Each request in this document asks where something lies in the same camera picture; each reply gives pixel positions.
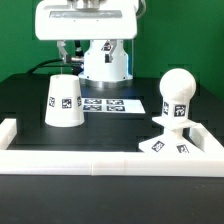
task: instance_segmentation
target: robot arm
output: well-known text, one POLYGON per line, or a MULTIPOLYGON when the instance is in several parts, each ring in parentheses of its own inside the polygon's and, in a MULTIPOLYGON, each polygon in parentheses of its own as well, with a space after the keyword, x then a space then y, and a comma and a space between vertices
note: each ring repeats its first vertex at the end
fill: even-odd
POLYGON ((40 40, 133 39, 138 8, 138 0, 43 0, 36 10, 36 35, 40 40))

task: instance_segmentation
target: white plastic piece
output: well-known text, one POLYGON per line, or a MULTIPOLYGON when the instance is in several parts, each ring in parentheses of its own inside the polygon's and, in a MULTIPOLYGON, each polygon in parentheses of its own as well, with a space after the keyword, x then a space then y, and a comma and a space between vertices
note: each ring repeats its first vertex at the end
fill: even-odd
POLYGON ((213 135, 200 123, 190 128, 190 138, 195 145, 207 153, 224 152, 223 146, 213 137, 213 135))
POLYGON ((0 174, 224 177, 224 153, 0 151, 0 174))
POLYGON ((197 123, 189 119, 186 119, 184 122, 181 123, 173 123, 171 120, 165 119, 164 116, 153 117, 152 120, 169 130, 183 129, 197 125, 197 123))
POLYGON ((191 155, 203 153, 183 136, 183 129, 195 126, 188 119, 189 102, 196 90, 194 77, 184 69, 168 71, 160 81, 163 96, 162 116, 152 118, 164 126, 164 133, 159 137, 139 143, 143 152, 157 154, 191 155))
POLYGON ((135 10, 130 0, 102 1, 94 12, 80 12, 68 0, 44 0, 36 9, 36 35, 41 40, 133 39, 135 10))
POLYGON ((65 74, 51 76, 45 122, 55 127, 73 127, 84 122, 77 76, 65 74))
POLYGON ((0 150, 7 149, 16 134, 16 119, 5 119, 0 125, 0 150))

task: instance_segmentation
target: white stand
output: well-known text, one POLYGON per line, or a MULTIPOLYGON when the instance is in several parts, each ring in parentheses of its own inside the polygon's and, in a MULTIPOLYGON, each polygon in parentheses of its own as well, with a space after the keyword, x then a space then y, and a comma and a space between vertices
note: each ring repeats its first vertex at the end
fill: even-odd
POLYGON ((159 137, 141 142, 139 148, 143 152, 203 153, 182 136, 184 128, 197 125, 188 119, 189 102, 195 90, 195 80, 186 70, 173 69, 163 76, 160 82, 160 91, 163 96, 162 116, 154 117, 153 121, 164 126, 164 133, 159 137))
POLYGON ((0 150, 6 150, 16 134, 16 119, 5 119, 0 124, 0 150))

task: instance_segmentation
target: white border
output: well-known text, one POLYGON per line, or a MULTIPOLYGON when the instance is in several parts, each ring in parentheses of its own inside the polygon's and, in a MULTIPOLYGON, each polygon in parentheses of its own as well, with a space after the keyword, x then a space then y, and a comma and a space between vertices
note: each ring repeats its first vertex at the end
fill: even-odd
POLYGON ((224 177, 223 147, 205 130, 199 124, 191 132, 203 137, 202 144, 208 138, 215 141, 216 150, 202 155, 5 150, 16 135, 16 120, 5 119, 0 125, 0 174, 224 177))

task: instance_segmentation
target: white block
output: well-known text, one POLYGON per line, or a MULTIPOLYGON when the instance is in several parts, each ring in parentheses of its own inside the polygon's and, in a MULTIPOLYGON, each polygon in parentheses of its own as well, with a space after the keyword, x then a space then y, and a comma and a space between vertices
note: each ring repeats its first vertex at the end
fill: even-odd
POLYGON ((203 150, 206 153, 224 153, 223 146, 200 123, 190 128, 189 137, 199 149, 203 150))
POLYGON ((0 150, 7 149, 16 134, 16 119, 5 119, 0 125, 0 150))
POLYGON ((1 174, 91 175, 92 153, 5 150, 0 152, 1 174))

